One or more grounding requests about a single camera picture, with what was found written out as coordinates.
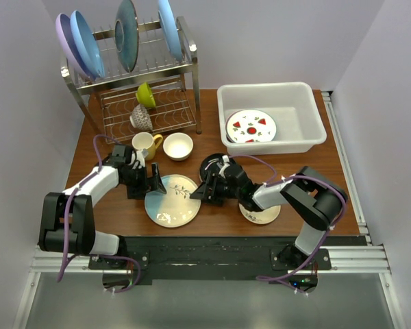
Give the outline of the black glossy plate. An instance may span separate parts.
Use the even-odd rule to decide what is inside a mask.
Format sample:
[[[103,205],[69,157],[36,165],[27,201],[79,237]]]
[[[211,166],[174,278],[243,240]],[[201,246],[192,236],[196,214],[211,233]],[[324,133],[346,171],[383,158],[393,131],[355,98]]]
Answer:
[[[223,165],[223,153],[215,153],[205,158],[199,167],[199,179],[201,182],[206,180],[208,173],[219,174]]]

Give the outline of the light blue bottom plate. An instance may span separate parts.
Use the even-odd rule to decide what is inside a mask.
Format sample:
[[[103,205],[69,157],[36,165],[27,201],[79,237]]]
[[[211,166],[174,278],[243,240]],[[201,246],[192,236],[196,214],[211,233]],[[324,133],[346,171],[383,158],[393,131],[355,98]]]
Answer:
[[[145,211],[149,218],[165,228],[177,228],[191,222],[201,207],[199,199],[190,198],[197,184],[180,174],[166,175],[162,183],[166,194],[152,191],[145,196]]]

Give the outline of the cream plate with black patch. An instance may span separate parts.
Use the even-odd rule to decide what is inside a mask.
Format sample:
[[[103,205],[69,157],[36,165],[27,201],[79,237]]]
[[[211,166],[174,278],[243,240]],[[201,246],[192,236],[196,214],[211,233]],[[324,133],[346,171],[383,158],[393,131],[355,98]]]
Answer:
[[[257,225],[272,223],[280,214],[281,206],[273,206],[260,212],[248,211],[242,204],[238,205],[243,217]]]

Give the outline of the watermelon pattern plate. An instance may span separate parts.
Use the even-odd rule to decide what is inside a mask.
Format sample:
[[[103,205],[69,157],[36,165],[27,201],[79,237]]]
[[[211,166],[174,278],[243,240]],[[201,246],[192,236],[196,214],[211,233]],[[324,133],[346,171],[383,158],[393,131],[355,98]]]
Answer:
[[[273,118],[255,109],[239,110],[230,115],[227,128],[234,143],[269,142],[277,133]]]

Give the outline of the white plastic bin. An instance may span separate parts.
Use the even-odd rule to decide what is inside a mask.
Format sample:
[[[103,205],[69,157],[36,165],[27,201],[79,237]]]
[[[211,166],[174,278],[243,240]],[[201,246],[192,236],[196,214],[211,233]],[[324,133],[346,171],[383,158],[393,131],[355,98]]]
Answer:
[[[327,139],[312,89],[307,83],[227,84],[217,90],[217,101],[221,141],[232,156],[305,153]],[[261,110],[273,118],[277,133],[272,141],[227,141],[225,120],[246,109]]]

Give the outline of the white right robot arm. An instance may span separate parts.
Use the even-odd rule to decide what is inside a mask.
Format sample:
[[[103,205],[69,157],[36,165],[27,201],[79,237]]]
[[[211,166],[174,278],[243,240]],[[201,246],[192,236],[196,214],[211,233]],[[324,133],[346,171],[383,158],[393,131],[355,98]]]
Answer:
[[[251,212],[290,205],[304,224],[295,242],[277,257],[295,269],[307,269],[315,262],[318,249],[345,213],[348,201],[344,190],[311,167],[276,183],[258,184],[239,164],[214,164],[190,198],[219,206],[225,199],[236,199]]]

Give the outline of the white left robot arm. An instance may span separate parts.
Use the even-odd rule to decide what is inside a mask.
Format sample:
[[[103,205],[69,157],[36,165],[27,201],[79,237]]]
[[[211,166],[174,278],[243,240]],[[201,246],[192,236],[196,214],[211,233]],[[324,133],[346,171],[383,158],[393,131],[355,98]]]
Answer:
[[[62,192],[50,192],[43,201],[38,245],[45,252],[61,252],[61,268],[74,256],[101,256],[113,269],[127,264],[128,252],[121,237],[95,228],[94,207],[112,189],[123,185],[128,199],[144,199],[147,193],[166,193],[159,166],[147,173],[146,150],[115,145],[107,157],[98,157],[92,171]]]

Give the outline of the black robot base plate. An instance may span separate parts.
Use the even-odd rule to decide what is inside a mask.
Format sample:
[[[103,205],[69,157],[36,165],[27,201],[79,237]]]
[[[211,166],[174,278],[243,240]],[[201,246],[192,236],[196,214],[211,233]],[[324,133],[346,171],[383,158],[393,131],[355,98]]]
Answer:
[[[89,268],[102,270],[103,280],[138,262],[141,284],[154,280],[255,280],[280,277],[304,265],[306,270],[331,269],[326,249],[315,256],[299,251],[291,238],[281,236],[139,236],[121,243],[122,259],[91,258]]]

